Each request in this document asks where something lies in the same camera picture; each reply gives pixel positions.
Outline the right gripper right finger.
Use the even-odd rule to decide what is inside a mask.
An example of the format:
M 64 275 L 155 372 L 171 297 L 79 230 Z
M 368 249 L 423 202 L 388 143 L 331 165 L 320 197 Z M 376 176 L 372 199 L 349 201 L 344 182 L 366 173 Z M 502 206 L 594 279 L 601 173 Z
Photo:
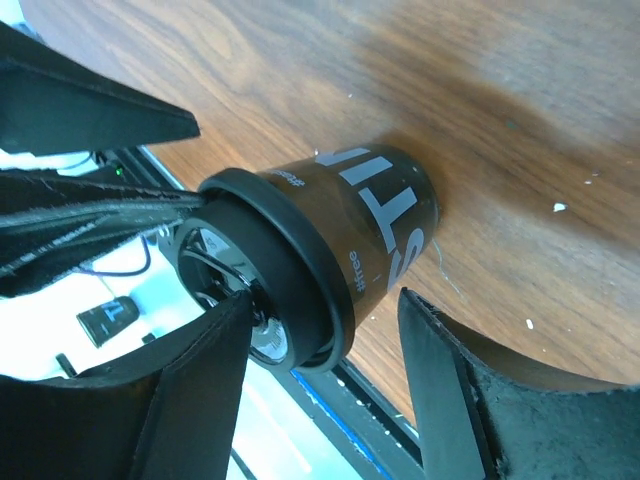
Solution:
M 398 325 L 426 478 L 638 478 L 638 386 L 525 356 L 409 289 Z

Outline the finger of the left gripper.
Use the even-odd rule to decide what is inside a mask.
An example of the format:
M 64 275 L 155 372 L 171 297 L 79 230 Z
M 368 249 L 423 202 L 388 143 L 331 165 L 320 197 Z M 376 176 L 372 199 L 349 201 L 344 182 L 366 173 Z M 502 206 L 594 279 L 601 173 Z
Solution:
M 1 293 L 39 291 L 140 234 L 183 221 L 204 203 L 184 190 L 4 170 Z
M 194 115 L 1 25 L 1 149 L 54 155 L 200 135 Z

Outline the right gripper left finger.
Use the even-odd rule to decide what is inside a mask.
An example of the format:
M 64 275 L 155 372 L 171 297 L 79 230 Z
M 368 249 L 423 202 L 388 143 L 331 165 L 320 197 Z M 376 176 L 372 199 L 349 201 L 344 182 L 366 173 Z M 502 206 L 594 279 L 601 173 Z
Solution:
M 222 479 L 249 355 L 251 301 L 77 376 L 1 380 L 5 479 Z

